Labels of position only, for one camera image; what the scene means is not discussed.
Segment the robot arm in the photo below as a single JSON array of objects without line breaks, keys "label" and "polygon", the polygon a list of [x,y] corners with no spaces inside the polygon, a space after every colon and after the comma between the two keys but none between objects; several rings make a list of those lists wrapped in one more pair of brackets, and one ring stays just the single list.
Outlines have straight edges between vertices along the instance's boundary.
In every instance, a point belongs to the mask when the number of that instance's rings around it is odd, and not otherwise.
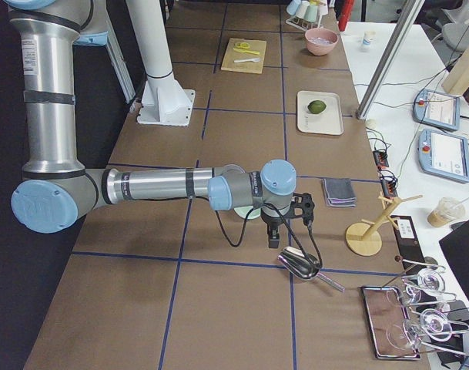
[{"label": "robot arm", "polygon": [[22,224],[49,234],[125,200],[205,198],[217,211],[260,210],[269,245],[277,247],[279,226],[296,216],[296,171],[285,160],[250,173],[233,164],[121,172],[78,161],[73,48],[109,45],[118,52],[104,1],[10,1],[8,15],[21,36],[25,78],[30,156],[11,198]]}]

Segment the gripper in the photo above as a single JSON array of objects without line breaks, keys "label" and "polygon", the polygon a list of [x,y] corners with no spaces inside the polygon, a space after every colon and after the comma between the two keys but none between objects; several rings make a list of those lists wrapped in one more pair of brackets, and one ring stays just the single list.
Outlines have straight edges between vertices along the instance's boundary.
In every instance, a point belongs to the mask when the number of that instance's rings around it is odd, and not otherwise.
[{"label": "gripper", "polygon": [[278,248],[280,245],[279,226],[284,225],[289,228],[286,215],[290,211],[290,206],[277,208],[271,203],[265,203],[261,207],[261,218],[266,223],[268,248]]}]

